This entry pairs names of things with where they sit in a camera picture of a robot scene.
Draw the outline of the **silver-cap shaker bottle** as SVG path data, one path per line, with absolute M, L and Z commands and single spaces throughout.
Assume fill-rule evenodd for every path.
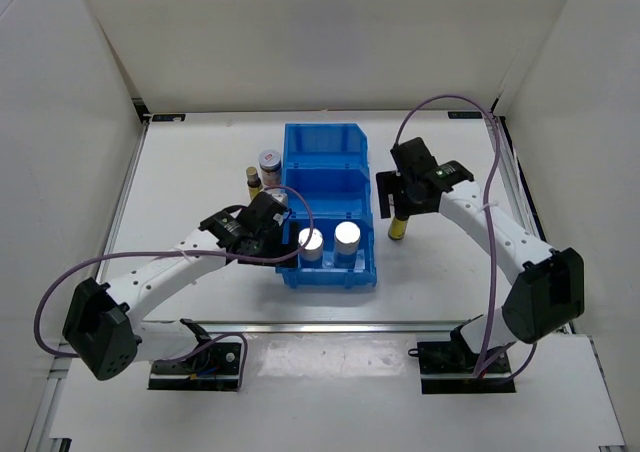
M 339 223 L 334 231 L 334 265 L 336 268 L 353 268 L 361 239 L 359 226 L 351 221 Z
M 320 230 L 314 228 L 302 229 L 298 234 L 298 245 L 302 248 L 299 253 L 301 260 L 306 262 L 322 261 L 324 253 L 324 237 Z

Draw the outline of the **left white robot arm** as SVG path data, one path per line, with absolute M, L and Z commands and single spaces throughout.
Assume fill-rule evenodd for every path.
M 260 192 L 246 206 L 204 219 L 172 250 L 105 283 L 76 286 L 63 336 L 100 381 L 139 361 L 176 364 L 191 374 L 209 369 L 212 340 L 191 319 L 149 322 L 147 316 L 177 292 L 231 262 L 272 266 L 291 257 L 283 244 L 291 210 L 282 190 Z

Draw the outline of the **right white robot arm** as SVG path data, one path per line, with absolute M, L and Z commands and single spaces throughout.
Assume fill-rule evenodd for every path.
M 449 359 L 470 372 L 493 349 L 533 344 L 584 312 L 584 261 L 527 232 L 497 207 L 484 204 L 474 176 L 457 161 L 440 164 L 420 138 L 391 150 L 396 168 L 376 175 L 381 215 L 407 219 L 439 213 L 494 253 L 511 290 L 500 307 L 453 332 Z

